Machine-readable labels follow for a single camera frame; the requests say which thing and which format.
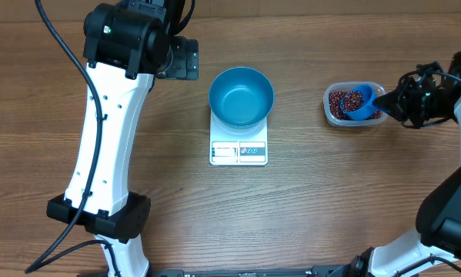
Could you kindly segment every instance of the white scale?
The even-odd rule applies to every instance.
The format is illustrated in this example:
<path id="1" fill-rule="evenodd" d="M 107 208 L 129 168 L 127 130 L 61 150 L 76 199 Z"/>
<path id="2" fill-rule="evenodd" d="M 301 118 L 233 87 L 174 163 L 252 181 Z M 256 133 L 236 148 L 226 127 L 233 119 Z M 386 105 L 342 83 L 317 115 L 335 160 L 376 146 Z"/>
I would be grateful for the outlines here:
<path id="1" fill-rule="evenodd" d="M 266 165 L 268 119 L 246 129 L 225 125 L 212 112 L 209 130 L 209 162 L 212 165 Z"/>

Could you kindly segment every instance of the clear plastic container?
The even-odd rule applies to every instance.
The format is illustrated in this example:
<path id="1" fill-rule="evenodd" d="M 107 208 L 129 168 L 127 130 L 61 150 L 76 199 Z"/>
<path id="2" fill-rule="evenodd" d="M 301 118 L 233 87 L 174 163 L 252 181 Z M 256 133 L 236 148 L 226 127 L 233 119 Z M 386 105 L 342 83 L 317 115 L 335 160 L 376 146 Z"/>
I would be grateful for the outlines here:
<path id="1" fill-rule="evenodd" d="M 337 119 L 334 117 L 331 113 L 331 109 L 329 108 L 329 93 L 335 92 L 335 91 L 344 91 L 344 92 L 349 92 L 352 89 L 360 86 L 360 85 L 370 85 L 374 92 L 377 94 L 377 96 L 385 95 L 386 90 L 384 88 L 375 83 L 375 82 L 342 82 L 342 83 L 336 83 L 334 85 L 331 85 L 326 89 L 326 93 L 324 94 L 324 112 L 326 114 L 326 119 L 328 120 L 328 123 L 331 126 L 335 127 L 360 127 L 360 126 L 372 126 L 372 125 L 377 125 L 379 123 L 384 122 L 387 119 L 387 114 L 384 112 L 381 115 L 381 118 L 378 119 L 370 119 L 370 120 L 362 120 L 362 121 L 353 121 L 353 120 L 342 120 L 342 119 Z"/>

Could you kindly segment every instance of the black cable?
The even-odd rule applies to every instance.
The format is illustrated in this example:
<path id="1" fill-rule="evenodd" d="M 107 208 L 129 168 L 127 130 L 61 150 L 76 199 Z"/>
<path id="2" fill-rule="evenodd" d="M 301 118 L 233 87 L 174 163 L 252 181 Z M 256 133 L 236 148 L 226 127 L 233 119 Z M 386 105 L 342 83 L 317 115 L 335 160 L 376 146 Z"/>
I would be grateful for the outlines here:
<path id="1" fill-rule="evenodd" d="M 110 257 L 112 259 L 112 266 L 114 267 L 114 272 L 115 272 L 115 276 L 121 276 L 120 273 L 119 273 L 119 269 L 117 267 L 117 262 L 115 261 L 115 254 L 114 254 L 114 249 L 112 249 L 112 245 L 107 242 L 106 240 L 100 240 L 100 239 L 97 239 L 97 240 L 91 240 L 91 241 L 87 241 L 87 242 L 82 242 L 76 246 L 73 246 L 71 247 L 70 249 L 66 249 L 65 251 L 55 255 L 54 257 L 50 258 L 50 259 L 47 259 L 46 261 L 42 262 L 39 267 L 37 269 L 40 269 L 52 262 L 55 262 L 56 260 L 62 258 L 63 256 L 71 253 L 71 252 L 74 252 L 80 248 L 83 248 L 85 246 L 88 246 L 88 245 L 94 245 L 94 244 L 103 244 L 105 245 L 105 247 L 108 249 L 109 251 L 109 254 L 110 254 Z"/>
<path id="2" fill-rule="evenodd" d="M 102 106 L 100 104 L 99 94 L 97 93 L 97 90 L 96 90 L 95 86 L 93 85 L 93 81 L 90 79 L 90 76 L 88 75 L 86 70 L 83 68 L 80 61 L 75 57 L 73 52 L 64 43 L 62 38 L 59 36 L 57 31 L 54 29 L 54 27 L 52 26 L 52 23 L 48 20 L 47 15 L 44 12 L 44 8 L 42 7 L 41 0 L 35 0 L 35 5 L 37 6 L 38 13 L 40 14 L 40 17 L 42 18 L 42 21 L 45 23 L 45 26 L 47 26 L 47 29 L 51 32 L 52 36 L 59 43 L 61 48 L 65 51 L 66 55 L 71 59 L 73 64 L 75 64 L 76 68 L 82 73 L 83 78 L 85 79 L 86 83 L 88 84 L 88 86 L 90 88 L 90 91 L 91 91 L 92 96 L 93 96 L 93 100 L 95 102 L 95 108 L 96 108 L 97 134 L 96 134 L 96 138 L 95 138 L 95 149 L 93 151 L 92 165 L 90 167 L 89 176 L 87 178 L 86 185 L 85 185 L 85 191 L 83 192 L 82 200 L 81 200 L 81 202 L 79 204 L 78 211 L 76 212 L 75 216 L 73 217 L 72 221 L 68 224 L 66 229 L 55 240 L 55 242 L 52 243 L 52 245 L 49 246 L 49 248 L 40 257 L 38 257 L 38 259 L 35 262 L 33 262 L 25 270 L 26 274 L 34 272 L 35 270 L 37 270 L 37 269 L 41 268 L 42 266 L 44 266 L 42 264 L 42 262 L 44 262 L 44 260 L 49 255 L 51 255 L 51 253 L 59 246 L 59 244 L 69 234 L 71 229 L 75 226 L 76 222 L 78 222 L 79 217 L 82 214 L 83 209 L 85 208 L 86 201 L 87 201 L 88 197 L 91 195 L 90 189 L 92 187 L 93 176 L 95 174 L 95 170 L 96 170 L 96 167 L 97 167 L 97 161 L 99 160 L 100 145 L 102 143 Z"/>
<path id="3" fill-rule="evenodd" d="M 401 84 L 406 78 L 410 77 L 411 75 L 421 74 L 421 73 L 422 73 L 421 71 L 415 70 L 415 71 L 408 72 L 405 75 L 401 76 L 401 78 L 399 78 L 399 81 L 398 81 L 398 87 L 401 88 Z"/>
<path id="4" fill-rule="evenodd" d="M 457 272 L 461 273 L 461 268 L 459 266 L 455 265 L 454 263 L 452 263 L 452 262 L 450 262 L 450 261 L 448 261 L 446 259 L 440 258 L 440 257 L 430 256 L 429 258 L 423 259 L 423 260 L 417 262 L 416 264 L 411 265 L 410 267 L 408 267 L 408 268 L 406 268 L 406 269 L 404 269 L 404 270 L 402 270 L 400 272 L 397 272 L 393 277 L 400 277 L 402 275 L 405 275 L 408 272 L 411 272 L 414 269 L 419 268 L 422 265 L 425 265 L 427 262 L 430 262 L 430 263 L 434 264 L 435 261 L 443 262 L 443 263 L 447 264 L 448 266 L 452 267 Z"/>
<path id="5" fill-rule="evenodd" d="M 426 73 L 427 73 L 427 74 L 433 74 L 433 75 L 440 75 L 440 76 L 447 77 L 447 78 L 451 78 L 452 80 L 461 82 L 461 78 L 456 77 L 455 75 L 452 75 L 452 74 L 449 74 L 449 73 L 444 73 L 444 72 L 431 72 L 431 71 L 427 71 Z"/>
<path id="6" fill-rule="evenodd" d="M 196 4 L 196 0 L 192 0 L 191 9 L 187 13 L 187 15 L 184 17 L 184 19 L 179 23 L 179 26 L 177 26 L 177 29 L 172 31 L 172 35 L 179 34 L 180 32 L 182 32 L 182 30 L 184 30 L 187 24 L 189 24 L 189 20 L 191 20 L 192 12 L 194 12 L 195 4 Z"/>
<path id="7" fill-rule="evenodd" d="M 435 126 L 435 125 L 439 125 L 439 124 L 441 124 L 441 123 L 444 123 L 444 122 L 449 121 L 450 119 L 452 119 L 452 118 L 441 118 L 441 119 L 439 119 L 439 120 L 435 120 L 434 122 L 430 122 L 430 123 L 427 123 L 427 124 L 422 125 L 422 128 L 431 127 L 431 126 Z M 405 128 L 417 128 L 417 127 L 415 127 L 414 125 L 407 125 L 407 124 L 406 124 L 406 121 L 401 122 L 401 125 L 402 125 L 403 127 L 405 127 Z"/>

